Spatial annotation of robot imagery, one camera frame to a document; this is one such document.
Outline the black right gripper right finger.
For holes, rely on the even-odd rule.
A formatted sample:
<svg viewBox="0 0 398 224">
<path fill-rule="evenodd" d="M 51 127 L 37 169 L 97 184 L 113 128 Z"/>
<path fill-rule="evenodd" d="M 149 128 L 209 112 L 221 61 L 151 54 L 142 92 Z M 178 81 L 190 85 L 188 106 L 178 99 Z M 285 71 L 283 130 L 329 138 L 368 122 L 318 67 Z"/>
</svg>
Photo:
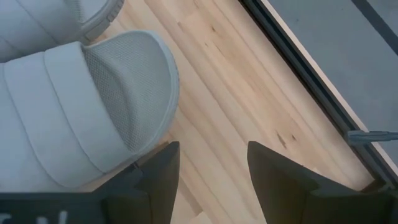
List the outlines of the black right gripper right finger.
<svg viewBox="0 0 398 224">
<path fill-rule="evenodd" d="M 395 223 L 393 190 L 362 193 L 251 141 L 248 165 L 267 223 Z"/>
</svg>

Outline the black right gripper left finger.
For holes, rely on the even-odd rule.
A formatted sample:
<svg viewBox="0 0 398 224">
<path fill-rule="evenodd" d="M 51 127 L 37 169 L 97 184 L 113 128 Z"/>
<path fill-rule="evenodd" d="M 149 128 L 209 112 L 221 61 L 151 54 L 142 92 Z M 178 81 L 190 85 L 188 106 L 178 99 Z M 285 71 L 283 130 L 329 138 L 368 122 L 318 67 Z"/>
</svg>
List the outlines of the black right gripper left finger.
<svg viewBox="0 0 398 224">
<path fill-rule="evenodd" d="M 166 142 L 108 182 L 106 223 L 170 223 L 180 172 L 180 143 Z"/>
</svg>

